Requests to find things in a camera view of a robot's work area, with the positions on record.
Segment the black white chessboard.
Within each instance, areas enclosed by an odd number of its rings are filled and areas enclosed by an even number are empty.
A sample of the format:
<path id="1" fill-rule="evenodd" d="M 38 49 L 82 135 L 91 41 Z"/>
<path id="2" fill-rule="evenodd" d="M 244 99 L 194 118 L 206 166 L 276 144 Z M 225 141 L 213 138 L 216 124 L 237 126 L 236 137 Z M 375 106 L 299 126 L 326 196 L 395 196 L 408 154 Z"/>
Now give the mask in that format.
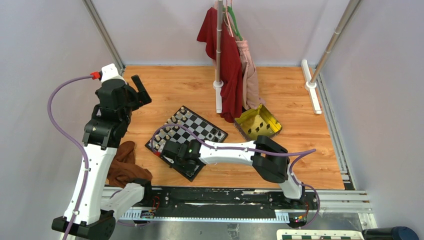
<path id="1" fill-rule="evenodd" d="M 217 127 L 204 117 L 200 116 L 196 112 L 192 111 L 185 105 L 182 105 L 180 109 L 174 113 L 170 119 L 176 119 L 181 121 L 182 125 L 188 128 L 193 134 L 189 134 L 182 128 L 175 128 L 174 126 L 170 129 L 164 128 L 158 132 L 158 137 L 153 137 L 153 140 L 148 140 L 145 143 L 145 147 L 151 151 L 158 151 L 156 146 L 163 145 L 166 141 L 171 141 L 179 144 L 189 144 L 191 140 L 197 136 L 203 141 L 211 141 L 215 143 L 222 143 L 228 137 L 228 133 Z"/>

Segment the yellow metal tin tray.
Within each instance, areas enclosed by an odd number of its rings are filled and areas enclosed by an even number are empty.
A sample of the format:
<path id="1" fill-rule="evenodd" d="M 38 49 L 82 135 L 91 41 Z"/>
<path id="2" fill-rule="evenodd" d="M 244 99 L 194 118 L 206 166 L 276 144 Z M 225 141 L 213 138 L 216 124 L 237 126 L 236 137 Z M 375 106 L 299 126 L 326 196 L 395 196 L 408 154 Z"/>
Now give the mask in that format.
<path id="1" fill-rule="evenodd" d="M 262 103 L 256 109 L 244 111 L 234 119 L 234 127 L 246 141 L 256 141 L 258 136 L 273 138 L 283 127 L 276 117 Z"/>

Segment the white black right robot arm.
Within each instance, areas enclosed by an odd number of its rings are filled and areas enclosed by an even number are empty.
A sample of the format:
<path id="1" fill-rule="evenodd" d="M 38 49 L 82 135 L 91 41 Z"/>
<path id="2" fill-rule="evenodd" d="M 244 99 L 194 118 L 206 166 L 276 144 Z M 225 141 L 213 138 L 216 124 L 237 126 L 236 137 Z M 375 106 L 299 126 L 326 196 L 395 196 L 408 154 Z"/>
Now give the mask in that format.
<path id="1" fill-rule="evenodd" d="M 298 209 L 306 201 L 303 187 L 290 173 L 288 151 L 267 136 L 242 143 L 192 139 L 189 143 L 167 141 L 159 147 L 160 157 L 189 180 L 205 165 L 220 163 L 250 166 L 267 182 L 278 184 L 286 204 Z"/>

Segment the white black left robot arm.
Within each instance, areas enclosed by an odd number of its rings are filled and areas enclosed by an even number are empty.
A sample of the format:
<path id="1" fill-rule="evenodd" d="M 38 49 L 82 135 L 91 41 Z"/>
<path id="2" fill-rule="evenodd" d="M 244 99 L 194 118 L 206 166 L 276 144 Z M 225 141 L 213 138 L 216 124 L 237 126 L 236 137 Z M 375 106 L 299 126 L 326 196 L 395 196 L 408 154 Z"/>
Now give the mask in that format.
<path id="1" fill-rule="evenodd" d="M 52 221 L 51 228 L 61 232 L 63 240 L 77 237 L 108 240 L 119 219 L 134 205 L 149 206 L 153 201 L 151 181 L 136 178 L 102 201 L 105 181 L 122 138 L 131 122 L 132 112 L 152 100 L 138 75 L 129 85 L 120 75 L 102 76 L 99 99 L 85 125 L 81 142 L 82 154 L 74 193 L 62 216 Z"/>

